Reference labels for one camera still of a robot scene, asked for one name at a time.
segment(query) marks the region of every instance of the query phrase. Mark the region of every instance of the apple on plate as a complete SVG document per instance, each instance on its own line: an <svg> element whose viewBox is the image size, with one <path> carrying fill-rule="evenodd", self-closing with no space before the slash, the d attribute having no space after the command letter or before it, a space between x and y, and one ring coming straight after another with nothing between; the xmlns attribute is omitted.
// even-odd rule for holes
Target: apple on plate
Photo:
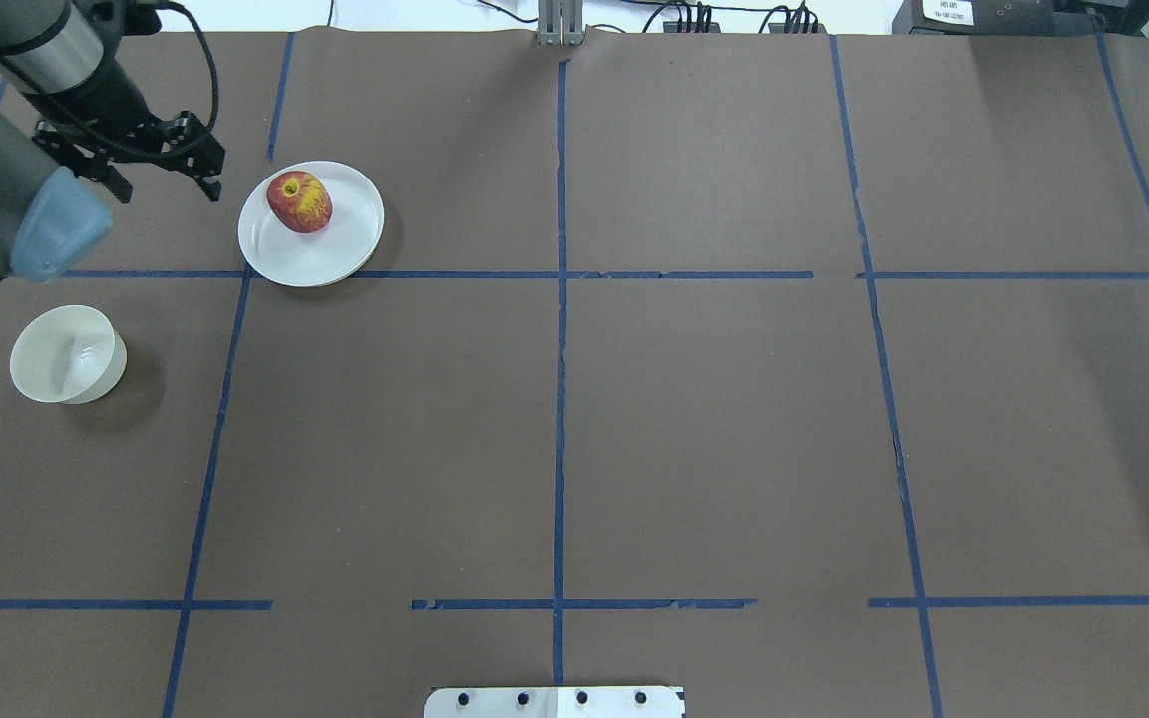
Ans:
<svg viewBox="0 0 1149 718"><path fill-rule="evenodd" d="M269 208L288 231L314 233L331 223L331 195L313 172L288 170L269 183Z"/></svg>

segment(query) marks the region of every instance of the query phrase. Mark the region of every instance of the white label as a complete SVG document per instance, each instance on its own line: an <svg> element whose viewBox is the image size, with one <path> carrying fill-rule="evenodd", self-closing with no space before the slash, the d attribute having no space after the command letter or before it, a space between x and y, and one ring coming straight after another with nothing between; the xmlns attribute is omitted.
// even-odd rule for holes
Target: white label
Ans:
<svg viewBox="0 0 1149 718"><path fill-rule="evenodd" d="M925 0L920 5L926 20L939 20L940 23L951 23L954 26L971 26L971 0Z"/></svg>

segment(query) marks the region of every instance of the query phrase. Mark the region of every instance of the cup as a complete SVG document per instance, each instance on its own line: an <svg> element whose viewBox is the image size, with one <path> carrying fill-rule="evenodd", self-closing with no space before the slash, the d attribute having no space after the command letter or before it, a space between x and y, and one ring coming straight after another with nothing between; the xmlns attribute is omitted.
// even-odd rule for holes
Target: cup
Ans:
<svg viewBox="0 0 1149 718"><path fill-rule="evenodd" d="M123 377L126 345L100 310L59 306L20 332L10 366L20 394L45 404L85 404Z"/></svg>

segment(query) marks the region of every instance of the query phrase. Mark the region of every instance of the robotic arm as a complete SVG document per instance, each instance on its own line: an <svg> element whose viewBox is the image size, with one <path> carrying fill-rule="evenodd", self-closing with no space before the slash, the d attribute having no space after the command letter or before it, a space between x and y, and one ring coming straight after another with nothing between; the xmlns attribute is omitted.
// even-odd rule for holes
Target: robotic arm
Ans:
<svg viewBox="0 0 1149 718"><path fill-rule="evenodd" d="M152 34L156 10L186 15L207 56L211 115L161 119L114 55L124 34ZM113 216L75 176L119 201L131 184L114 162L151 162L192 178L219 200L224 149L211 137L218 103L215 61L195 20L161 0L0 0L0 69L40 111L26 138L0 115L0 281L45 283L86 257Z"/></svg>

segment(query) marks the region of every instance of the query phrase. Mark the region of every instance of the plate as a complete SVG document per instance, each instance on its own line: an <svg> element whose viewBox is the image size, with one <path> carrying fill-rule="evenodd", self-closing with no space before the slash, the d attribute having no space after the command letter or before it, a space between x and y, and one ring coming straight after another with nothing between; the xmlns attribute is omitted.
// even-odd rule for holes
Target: plate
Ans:
<svg viewBox="0 0 1149 718"><path fill-rule="evenodd" d="M291 170L313 172L331 194L331 223L314 233L288 231L264 192ZM325 286L354 273L375 254L384 231L384 201L364 173L325 160L292 164L264 178L238 217L238 246L256 272L286 286Z"/></svg>

